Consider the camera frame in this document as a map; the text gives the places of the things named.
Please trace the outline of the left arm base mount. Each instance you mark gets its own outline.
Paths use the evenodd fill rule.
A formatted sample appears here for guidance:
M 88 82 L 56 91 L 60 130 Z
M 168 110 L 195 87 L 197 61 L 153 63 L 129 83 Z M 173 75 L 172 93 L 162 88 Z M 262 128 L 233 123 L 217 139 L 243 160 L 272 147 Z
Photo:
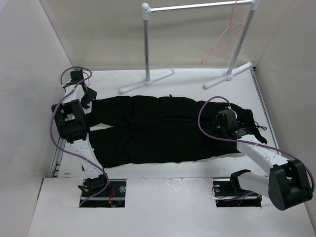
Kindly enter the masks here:
M 102 190 L 102 187 L 96 188 L 94 191 L 84 192 L 83 186 L 79 186 L 81 196 L 79 207 L 81 208 L 124 208 L 126 196 L 126 179 L 110 179 L 110 183 L 106 190 L 97 196 L 88 197 Z

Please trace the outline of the black trousers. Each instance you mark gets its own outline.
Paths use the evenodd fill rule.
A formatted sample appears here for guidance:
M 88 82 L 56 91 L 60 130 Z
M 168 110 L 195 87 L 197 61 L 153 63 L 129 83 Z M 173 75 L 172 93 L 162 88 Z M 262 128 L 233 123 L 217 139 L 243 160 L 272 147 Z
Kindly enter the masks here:
M 89 140 L 105 168 L 124 164 L 181 163 L 237 153 L 215 140 L 212 122 L 226 103 L 185 97 L 117 96 L 92 102 Z

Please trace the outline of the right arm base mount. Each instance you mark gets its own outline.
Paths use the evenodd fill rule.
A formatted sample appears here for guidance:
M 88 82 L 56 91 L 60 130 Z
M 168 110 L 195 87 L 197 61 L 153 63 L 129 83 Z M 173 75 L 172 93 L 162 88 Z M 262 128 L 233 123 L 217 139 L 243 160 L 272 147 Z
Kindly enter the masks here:
M 213 179 L 212 195 L 216 207 L 261 207 L 262 196 L 241 189 L 230 178 Z

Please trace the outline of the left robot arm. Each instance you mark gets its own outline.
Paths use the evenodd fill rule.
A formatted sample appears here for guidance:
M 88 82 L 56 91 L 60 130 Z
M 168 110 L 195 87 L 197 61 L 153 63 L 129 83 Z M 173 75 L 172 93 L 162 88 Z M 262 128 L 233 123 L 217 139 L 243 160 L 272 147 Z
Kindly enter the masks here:
M 81 159 L 86 179 L 82 185 L 79 185 L 79 189 L 83 194 L 88 195 L 84 200 L 96 196 L 105 197 L 111 191 L 111 184 L 91 146 L 90 129 L 85 114 L 92 108 L 91 102 L 97 95 L 97 92 L 85 83 L 92 77 L 92 72 L 83 67 L 70 67 L 61 74 L 60 79 L 63 79 L 65 72 L 68 71 L 70 80 L 61 84 L 65 95 L 57 104 L 51 106 L 50 138 L 57 149 Z M 61 148 L 54 140 L 53 125 L 56 125 L 60 138 L 72 146 L 72 152 Z

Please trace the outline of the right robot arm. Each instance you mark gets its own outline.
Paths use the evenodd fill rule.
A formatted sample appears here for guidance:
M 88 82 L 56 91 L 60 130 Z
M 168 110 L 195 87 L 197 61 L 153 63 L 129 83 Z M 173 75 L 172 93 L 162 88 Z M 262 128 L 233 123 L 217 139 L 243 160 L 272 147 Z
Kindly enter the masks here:
M 220 111 L 213 122 L 216 136 L 226 139 L 243 155 L 251 158 L 264 172 L 237 171 L 230 176 L 229 190 L 234 195 L 254 192 L 270 199 L 278 210 L 286 210 L 313 198 L 307 169 L 297 160 L 288 160 L 271 148 L 266 148 L 244 125 L 233 110 Z

